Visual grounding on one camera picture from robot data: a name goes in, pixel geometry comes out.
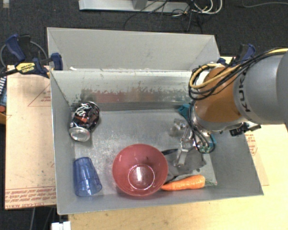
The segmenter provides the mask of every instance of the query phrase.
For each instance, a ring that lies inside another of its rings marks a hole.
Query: pink plastic bowl
[[[123,192],[132,196],[148,196],[164,184],[168,176],[168,163],[157,148],[134,144],[118,153],[112,173]]]

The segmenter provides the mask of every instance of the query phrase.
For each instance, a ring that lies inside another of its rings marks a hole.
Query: carrot
[[[205,177],[197,174],[192,175],[187,178],[181,179],[179,181],[173,181],[167,184],[164,184],[161,189],[166,191],[178,191],[185,189],[199,189],[205,186]]]

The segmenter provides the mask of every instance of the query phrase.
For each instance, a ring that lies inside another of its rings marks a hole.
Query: clear blue cup
[[[73,162],[73,178],[77,196],[92,196],[102,189],[100,179],[89,157]]]

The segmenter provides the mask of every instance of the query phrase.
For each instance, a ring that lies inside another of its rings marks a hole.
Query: cardboard sheet
[[[5,209],[56,204],[50,80],[7,81]]]

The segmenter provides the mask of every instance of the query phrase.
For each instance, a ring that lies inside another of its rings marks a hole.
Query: soda can
[[[94,102],[80,104],[70,123],[68,130],[70,136],[76,141],[88,141],[99,121],[99,112],[100,110]]]

